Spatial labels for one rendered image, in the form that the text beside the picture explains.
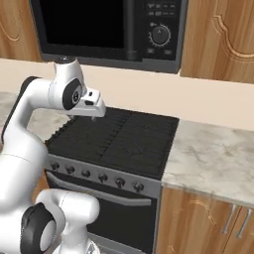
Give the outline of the black oven door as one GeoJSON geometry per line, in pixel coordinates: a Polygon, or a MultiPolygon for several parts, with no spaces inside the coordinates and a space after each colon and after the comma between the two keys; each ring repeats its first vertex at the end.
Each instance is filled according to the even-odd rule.
{"type": "MultiPolygon", "coordinates": [[[[121,190],[91,181],[67,176],[61,173],[52,173],[55,177],[78,186],[97,191],[107,192],[128,198],[148,198],[152,201],[151,206],[126,206],[111,201],[97,198],[100,203],[100,212],[97,219],[87,226],[88,232],[93,235],[111,240],[115,244],[125,245],[144,254],[154,254],[155,232],[157,229],[157,203],[153,197],[145,196],[132,191],[121,190]]],[[[52,189],[62,189],[47,177],[52,189]]]]}

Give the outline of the black microwave oven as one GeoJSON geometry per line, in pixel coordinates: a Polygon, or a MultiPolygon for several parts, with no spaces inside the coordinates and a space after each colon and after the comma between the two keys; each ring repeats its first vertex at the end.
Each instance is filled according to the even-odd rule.
{"type": "MultiPolygon", "coordinates": [[[[180,70],[189,0],[141,1],[138,30],[139,58],[136,61],[117,61],[76,57],[81,64],[168,73],[177,73],[180,70]],[[167,26],[171,31],[171,39],[163,47],[155,46],[151,42],[151,32],[159,25],[167,26]]],[[[41,47],[40,51],[45,61],[53,61],[59,57],[72,57],[44,54],[41,47]]]]}

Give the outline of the wooden wall cupboard door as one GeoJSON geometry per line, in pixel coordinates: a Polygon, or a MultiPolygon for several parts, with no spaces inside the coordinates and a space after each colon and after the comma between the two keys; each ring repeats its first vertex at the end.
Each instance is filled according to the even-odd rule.
{"type": "Polygon", "coordinates": [[[181,75],[254,84],[254,0],[189,0],[181,75]]]}
{"type": "Polygon", "coordinates": [[[0,0],[0,58],[42,60],[29,0],[0,0]]]}

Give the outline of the black microwave dial knob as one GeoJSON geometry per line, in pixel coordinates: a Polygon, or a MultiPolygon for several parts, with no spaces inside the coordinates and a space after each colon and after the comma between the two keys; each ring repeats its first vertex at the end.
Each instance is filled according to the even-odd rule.
{"type": "Polygon", "coordinates": [[[163,47],[171,39],[171,31],[167,26],[159,25],[151,32],[151,42],[158,47],[163,47]]]}

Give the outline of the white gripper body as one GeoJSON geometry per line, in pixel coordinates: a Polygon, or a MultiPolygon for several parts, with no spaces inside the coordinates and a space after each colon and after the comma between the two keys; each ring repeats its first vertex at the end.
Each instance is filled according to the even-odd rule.
{"type": "Polygon", "coordinates": [[[66,112],[67,115],[86,116],[86,117],[103,117],[106,107],[102,98],[96,102],[81,100],[72,110],[66,112]]]}

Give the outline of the black microwave door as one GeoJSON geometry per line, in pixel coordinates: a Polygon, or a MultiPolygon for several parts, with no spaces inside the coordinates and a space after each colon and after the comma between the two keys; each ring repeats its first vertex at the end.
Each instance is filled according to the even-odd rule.
{"type": "MultiPolygon", "coordinates": [[[[124,0],[30,0],[44,54],[128,61],[124,0]]],[[[139,58],[139,11],[134,0],[135,50],[139,58]]]]}

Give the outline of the wooden base cupboard door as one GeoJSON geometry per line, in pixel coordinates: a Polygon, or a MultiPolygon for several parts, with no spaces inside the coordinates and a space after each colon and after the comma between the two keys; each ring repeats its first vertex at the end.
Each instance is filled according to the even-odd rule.
{"type": "Polygon", "coordinates": [[[156,254],[222,254],[231,204],[163,188],[156,254]]]}
{"type": "Polygon", "coordinates": [[[246,216],[246,211],[247,207],[242,206],[223,254],[254,254],[254,209],[252,209],[252,215],[243,232],[242,238],[236,238],[236,234],[240,230],[246,216]]]}

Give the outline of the black and steel stove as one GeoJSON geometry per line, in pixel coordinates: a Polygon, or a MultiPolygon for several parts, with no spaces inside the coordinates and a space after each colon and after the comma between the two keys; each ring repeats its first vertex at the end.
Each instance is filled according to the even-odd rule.
{"type": "MultiPolygon", "coordinates": [[[[112,107],[107,108],[105,116],[96,121],[87,117],[75,117],[47,141],[49,160],[46,171],[117,189],[119,187],[115,180],[122,178],[125,185],[121,190],[156,198],[155,254],[162,176],[178,125],[179,120],[175,117],[112,107]],[[60,167],[54,171],[51,162],[58,162],[60,167]],[[65,166],[73,166],[75,172],[68,174],[65,166]],[[89,170],[90,177],[83,177],[82,170],[89,170]],[[108,180],[102,183],[98,179],[99,174],[105,174],[108,180]],[[136,192],[133,188],[135,182],[143,184],[144,189],[136,192]]],[[[88,234],[106,254],[144,254],[92,233],[88,234]]]]}

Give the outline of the wooden base cupboard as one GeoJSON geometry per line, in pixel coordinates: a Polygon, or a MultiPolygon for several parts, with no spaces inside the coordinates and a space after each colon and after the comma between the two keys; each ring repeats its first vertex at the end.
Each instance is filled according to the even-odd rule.
{"type": "Polygon", "coordinates": [[[49,187],[49,185],[48,185],[46,173],[42,173],[42,176],[39,178],[39,180],[37,182],[37,185],[36,185],[36,187],[35,187],[35,189],[33,191],[32,202],[35,202],[38,194],[42,190],[46,190],[48,187],[49,187]]]}

